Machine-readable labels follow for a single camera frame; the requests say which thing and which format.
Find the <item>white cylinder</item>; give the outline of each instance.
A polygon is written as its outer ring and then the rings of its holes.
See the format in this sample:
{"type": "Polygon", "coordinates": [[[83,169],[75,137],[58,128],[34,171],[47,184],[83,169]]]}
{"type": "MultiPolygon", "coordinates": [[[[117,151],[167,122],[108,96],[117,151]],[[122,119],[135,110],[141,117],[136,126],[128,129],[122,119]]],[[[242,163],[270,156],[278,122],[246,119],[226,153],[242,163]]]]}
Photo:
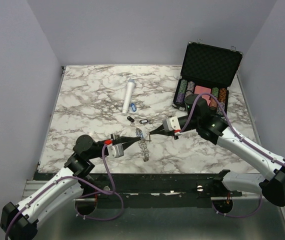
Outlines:
{"type": "Polygon", "coordinates": [[[126,95],[124,97],[123,105],[122,105],[122,114],[126,115],[129,109],[129,104],[131,102],[132,93],[135,87],[135,80],[130,79],[127,82],[127,90],[126,95]]]}

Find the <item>marble tabletop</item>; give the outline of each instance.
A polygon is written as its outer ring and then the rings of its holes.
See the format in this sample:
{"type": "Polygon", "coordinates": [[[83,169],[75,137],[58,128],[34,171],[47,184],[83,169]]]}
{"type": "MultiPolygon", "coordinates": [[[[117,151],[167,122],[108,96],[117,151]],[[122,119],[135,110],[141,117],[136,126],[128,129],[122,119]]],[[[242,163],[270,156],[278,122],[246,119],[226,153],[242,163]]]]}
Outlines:
{"type": "MultiPolygon", "coordinates": [[[[40,173],[56,173],[73,153],[76,139],[90,135],[95,141],[111,134],[135,137],[136,127],[146,136],[162,124],[162,120],[187,113],[174,109],[172,102],[181,66],[170,65],[93,65],[67,66],[52,117],[45,147],[40,159],[40,173]],[[136,82],[131,101],[137,107],[129,112],[135,119],[131,126],[122,115],[123,99],[129,79],[136,82]],[[152,124],[142,125],[139,120],[152,124]]],[[[251,119],[238,82],[234,77],[229,87],[227,115],[233,126],[255,141],[251,119]]],[[[107,159],[112,173],[218,173],[230,169],[239,173],[256,173],[248,163],[230,151],[201,139],[195,130],[184,133],[178,140],[152,135],[147,143],[149,160],[143,161],[137,143],[119,158],[107,159]]],[[[92,173],[105,173],[100,158],[92,173]]]]}

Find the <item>wall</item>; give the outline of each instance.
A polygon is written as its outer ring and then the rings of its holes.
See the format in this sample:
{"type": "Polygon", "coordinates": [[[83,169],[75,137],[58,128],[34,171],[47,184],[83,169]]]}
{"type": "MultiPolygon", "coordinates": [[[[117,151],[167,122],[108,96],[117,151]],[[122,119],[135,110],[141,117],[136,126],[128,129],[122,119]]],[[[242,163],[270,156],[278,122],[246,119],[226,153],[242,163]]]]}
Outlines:
{"type": "Polygon", "coordinates": [[[285,0],[278,0],[240,67],[264,147],[285,157],[285,0]]]}
{"type": "Polygon", "coordinates": [[[64,65],[182,64],[189,41],[249,49],[276,0],[28,0],[64,65]]]}
{"type": "Polygon", "coordinates": [[[28,3],[0,0],[0,219],[36,169],[61,72],[28,3]]]}

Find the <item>purple cable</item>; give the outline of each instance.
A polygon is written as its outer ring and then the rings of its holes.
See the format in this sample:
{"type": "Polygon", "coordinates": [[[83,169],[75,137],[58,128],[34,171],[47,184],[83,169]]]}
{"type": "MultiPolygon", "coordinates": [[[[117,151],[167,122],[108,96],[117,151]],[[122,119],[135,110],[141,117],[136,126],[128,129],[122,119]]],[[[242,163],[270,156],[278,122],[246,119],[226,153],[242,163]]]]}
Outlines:
{"type": "MultiPolygon", "coordinates": [[[[116,194],[119,198],[120,198],[120,202],[121,202],[121,209],[120,209],[120,212],[114,216],[114,217],[110,217],[110,218],[105,218],[105,219],[102,219],[102,218],[95,218],[95,217],[89,217],[89,216],[83,216],[83,217],[86,217],[87,219],[92,219],[92,220],[97,220],[97,221],[110,221],[110,220],[114,220],[116,218],[118,218],[119,216],[121,216],[123,213],[124,213],[124,201],[122,199],[122,197],[117,193],[115,192],[116,191],[116,186],[115,186],[115,182],[114,182],[114,179],[112,177],[112,174],[111,172],[109,171],[109,168],[107,166],[107,162],[106,162],[106,158],[105,158],[105,149],[106,149],[107,145],[104,144],[103,147],[102,147],[102,150],[101,150],[101,156],[102,156],[102,161],[103,161],[103,164],[106,168],[106,171],[107,171],[107,175],[110,179],[110,182],[111,182],[111,186],[112,186],[112,191],[104,191],[98,187],[96,187],[95,185],[91,184],[90,182],[80,178],[80,177],[77,177],[77,176],[63,176],[61,178],[59,178],[58,180],[56,180],[57,184],[62,181],[62,180],[65,180],[65,179],[75,179],[75,180],[78,180],[90,187],[92,187],[93,189],[97,190],[96,192],[94,193],[90,193],[90,194],[87,194],[87,195],[84,195],[84,196],[81,196],[82,198],[84,197],[88,197],[88,196],[91,196],[91,195],[94,195],[94,194],[97,194],[97,193],[102,193],[102,194],[105,194],[105,195],[113,195],[113,194],[116,194]]],[[[27,205],[31,205],[32,203],[34,203],[40,196],[42,196],[45,192],[47,192],[52,186],[56,185],[55,183],[51,183],[50,185],[48,185],[45,189],[43,189],[40,193],[38,193],[32,200],[30,200],[30,202],[27,203],[27,205]]],[[[11,220],[11,222],[9,223],[8,225],[8,228],[7,228],[7,231],[5,233],[5,240],[8,240],[8,236],[9,236],[9,233],[11,231],[11,228],[13,227],[13,224],[15,223],[16,219],[18,218],[18,216],[23,212],[25,211],[27,208],[24,206],[14,217],[13,219],[11,220]]]]}
{"type": "Polygon", "coordinates": [[[225,215],[224,213],[222,212],[219,212],[216,208],[215,208],[215,205],[213,203],[211,203],[212,205],[212,208],[215,210],[215,212],[218,214],[218,215],[221,215],[221,216],[224,216],[224,217],[227,217],[227,218],[232,218],[232,219],[244,219],[244,218],[248,218],[248,217],[251,217],[252,215],[256,214],[261,208],[262,208],[262,205],[263,205],[263,196],[260,195],[260,200],[259,200],[259,205],[257,207],[257,209],[255,211],[253,211],[252,213],[248,214],[248,215],[241,215],[241,216],[233,216],[233,215],[225,215]]]}
{"type": "MultiPolygon", "coordinates": [[[[180,132],[182,133],[188,126],[189,122],[191,121],[191,118],[192,118],[192,115],[193,115],[193,112],[195,110],[195,107],[196,107],[196,103],[197,101],[199,100],[199,98],[202,96],[202,95],[208,95],[210,96],[211,98],[213,98],[216,103],[218,104],[219,108],[221,109],[222,111],[222,114],[223,116],[225,117],[227,123],[228,123],[228,126],[230,127],[231,131],[233,132],[233,134],[235,134],[237,136],[237,138],[241,139],[242,137],[236,132],[236,130],[233,128],[232,126],[232,123],[230,122],[229,118],[227,117],[227,114],[225,113],[225,110],[223,109],[222,105],[220,104],[220,102],[217,100],[217,98],[210,94],[210,93],[206,93],[206,92],[203,92],[201,94],[199,94],[196,99],[194,100],[193,104],[192,104],[192,107],[191,107],[191,110],[190,110],[190,114],[188,116],[188,119],[185,123],[185,125],[183,126],[183,128],[180,130],[180,132]]],[[[265,156],[266,158],[268,158],[269,160],[271,161],[274,161],[275,163],[283,166],[285,168],[285,164],[283,162],[280,162],[278,160],[274,160],[274,158],[272,156],[269,156],[267,153],[263,152],[262,150],[260,150],[259,148],[257,148],[256,146],[252,145],[250,142],[248,142],[246,139],[242,139],[242,141],[247,144],[247,146],[251,147],[253,150],[257,151],[258,153],[260,153],[261,155],[265,156]]]]}

